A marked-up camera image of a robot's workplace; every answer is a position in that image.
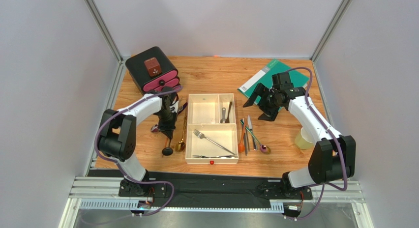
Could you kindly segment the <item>gold ornate spoon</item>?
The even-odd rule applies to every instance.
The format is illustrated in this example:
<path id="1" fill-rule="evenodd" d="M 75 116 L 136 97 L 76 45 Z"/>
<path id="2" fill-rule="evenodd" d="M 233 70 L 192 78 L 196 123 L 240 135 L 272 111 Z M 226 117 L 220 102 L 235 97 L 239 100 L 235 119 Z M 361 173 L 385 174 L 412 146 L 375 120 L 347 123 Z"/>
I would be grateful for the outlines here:
<path id="1" fill-rule="evenodd" d="M 186 112 L 186 108 L 187 105 L 185 105 L 183 107 L 183 111 L 185 113 L 184 117 L 183 117 L 183 127 L 182 127 L 182 132 L 181 132 L 181 139 L 180 141 L 175 145 L 175 151 L 176 152 L 182 152 L 185 149 L 185 142 L 184 142 L 184 138 L 185 138 L 185 131 L 186 131 L 186 127 L 187 127 L 187 112 Z"/>

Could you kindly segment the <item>orange spoon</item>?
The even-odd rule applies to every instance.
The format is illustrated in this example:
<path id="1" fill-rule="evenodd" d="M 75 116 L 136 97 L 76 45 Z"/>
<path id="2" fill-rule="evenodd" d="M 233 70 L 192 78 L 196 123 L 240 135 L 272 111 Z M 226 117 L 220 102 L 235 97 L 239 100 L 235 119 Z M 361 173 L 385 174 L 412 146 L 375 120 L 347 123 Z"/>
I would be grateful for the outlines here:
<path id="1" fill-rule="evenodd" d="M 244 135 L 245 135 L 245 120 L 244 118 L 240 121 L 242 123 L 241 126 L 241 135 L 240 135 L 240 141 L 238 143 L 238 152 L 245 152 L 245 144 L 244 144 Z"/>

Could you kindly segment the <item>black spoon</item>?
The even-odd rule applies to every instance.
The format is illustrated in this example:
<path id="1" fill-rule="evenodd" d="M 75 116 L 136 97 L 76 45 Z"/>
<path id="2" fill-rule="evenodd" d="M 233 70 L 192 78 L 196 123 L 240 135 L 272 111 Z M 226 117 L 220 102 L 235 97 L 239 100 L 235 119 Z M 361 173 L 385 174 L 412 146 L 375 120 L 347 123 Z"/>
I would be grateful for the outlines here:
<path id="1" fill-rule="evenodd" d="M 170 156 L 174 153 L 174 150 L 171 148 L 171 139 L 170 138 L 166 138 L 164 147 L 161 151 L 163 156 Z"/>

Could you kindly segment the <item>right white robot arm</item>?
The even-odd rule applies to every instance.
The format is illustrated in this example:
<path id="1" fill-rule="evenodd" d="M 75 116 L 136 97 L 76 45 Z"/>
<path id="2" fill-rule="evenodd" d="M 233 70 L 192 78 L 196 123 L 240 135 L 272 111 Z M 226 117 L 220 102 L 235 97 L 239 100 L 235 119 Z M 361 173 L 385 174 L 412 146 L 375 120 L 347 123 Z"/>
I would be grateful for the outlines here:
<path id="1" fill-rule="evenodd" d="M 309 97 L 309 88 L 295 87 L 290 72 L 272 75 L 272 87 L 256 85 L 243 107 L 252 106 L 259 97 L 259 120 L 275 121 L 279 109 L 285 108 L 302 125 L 307 141 L 314 149 L 307 167 L 283 175 L 287 189 L 299 189 L 315 184 L 332 185 L 335 180 L 355 174 L 356 141 L 334 129 L 320 114 Z"/>

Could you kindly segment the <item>iridescent long spoon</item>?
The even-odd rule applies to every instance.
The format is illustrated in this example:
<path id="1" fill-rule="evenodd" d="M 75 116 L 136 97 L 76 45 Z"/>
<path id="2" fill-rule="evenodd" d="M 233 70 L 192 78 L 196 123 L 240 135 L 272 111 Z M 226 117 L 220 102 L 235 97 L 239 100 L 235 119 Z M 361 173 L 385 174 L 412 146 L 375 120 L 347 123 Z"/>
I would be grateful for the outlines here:
<path id="1" fill-rule="evenodd" d="M 256 141 L 257 141 L 257 144 L 258 144 L 258 148 L 262 153 L 264 153 L 264 154 L 270 154 L 271 153 L 271 149 L 267 145 L 262 144 L 257 138 L 256 138 Z"/>

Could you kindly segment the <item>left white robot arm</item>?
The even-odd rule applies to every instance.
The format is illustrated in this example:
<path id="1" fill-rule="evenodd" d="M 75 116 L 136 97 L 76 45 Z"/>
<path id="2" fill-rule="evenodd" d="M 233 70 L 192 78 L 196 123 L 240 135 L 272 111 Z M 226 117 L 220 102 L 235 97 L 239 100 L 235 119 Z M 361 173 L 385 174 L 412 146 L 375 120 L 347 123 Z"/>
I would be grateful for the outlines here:
<path id="1" fill-rule="evenodd" d="M 173 139 L 179 109 L 178 92 L 182 86 L 165 87 L 146 93 L 140 100 L 119 110 L 107 109 L 94 138 L 98 157 L 113 162 L 127 181 L 141 187 L 151 185 L 149 172 L 134 155 L 137 126 L 151 115 L 159 118 L 159 130 Z"/>

